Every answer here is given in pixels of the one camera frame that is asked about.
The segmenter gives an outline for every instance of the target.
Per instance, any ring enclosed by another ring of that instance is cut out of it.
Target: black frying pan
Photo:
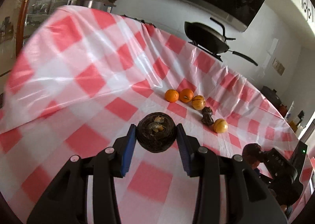
[[[230,49],[230,47],[226,44],[226,40],[235,40],[235,38],[229,38],[225,36],[225,27],[222,23],[218,22],[213,18],[210,18],[210,20],[214,21],[215,23],[219,24],[222,27],[222,35],[218,31],[214,30],[213,28],[203,23],[200,22],[191,23],[186,21],[185,22],[186,36],[193,42],[196,42],[198,45],[201,45],[202,47],[213,53],[214,55],[227,52]],[[258,66],[258,64],[252,58],[236,51],[230,52]]]

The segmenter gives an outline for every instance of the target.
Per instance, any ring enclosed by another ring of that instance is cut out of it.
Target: orange fruit
[[[224,119],[220,118],[217,119],[214,124],[213,124],[213,130],[216,133],[225,133],[227,131],[228,128],[228,124],[227,121],[225,121]]]
[[[184,103],[190,102],[193,99],[193,97],[194,97],[194,92],[190,89],[183,89],[179,93],[179,99]]]
[[[178,100],[179,94],[177,91],[170,89],[166,91],[164,97],[168,102],[175,102]]]
[[[201,95],[195,96],[192,100],[192,106],[196,110],[202,110],[205,107],[205,104],[204,97]]]

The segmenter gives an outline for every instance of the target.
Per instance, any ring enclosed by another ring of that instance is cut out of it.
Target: electrical outlet
[[[272,66],[278,72],[278,74],[282,76],[285,68],[283,67],[283,65],[277,59],[275,59],[273,61]]]

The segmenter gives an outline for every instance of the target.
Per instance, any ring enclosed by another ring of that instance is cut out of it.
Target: pan handle
[[[229,51],[232,52],[232,54],[237,55],[239,57],[244,58],[245,60],[248,60],[249,62],[251,62],[252,64],[254,64],[255,66],[258,66],[257,62],[255,62],[252,58],[248,57],[247,55],[241,54],[239,52],[236,51]]]
[[[222,35],[225,37],[225,27],[221,22],[218,22],[216,19],[213,19],[210,17],[210,20],[214,21],[216,24],[220,25],[222,27]]]

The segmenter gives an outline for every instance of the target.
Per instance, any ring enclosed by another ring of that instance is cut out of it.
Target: tablecloth
[[[216,134],[190,104],[164,100],[168,89],[203,95]],[[221,156],[248,143],[286,157],[297,138],[245,77],[169,33],[130,18],[80,6],[59,8],[22,49],[5,87],[0,121],[0,191],[26,219],[64,163],[93,156],[130,124],[165,112]],[[260,165],[263,173],[266,168]],[[311,175],[307,157],[301,181]],[[159,154],[136,145],[129,173],[115,179],[122,223],[191,223],[198,178],[183,170],[176,143]]]

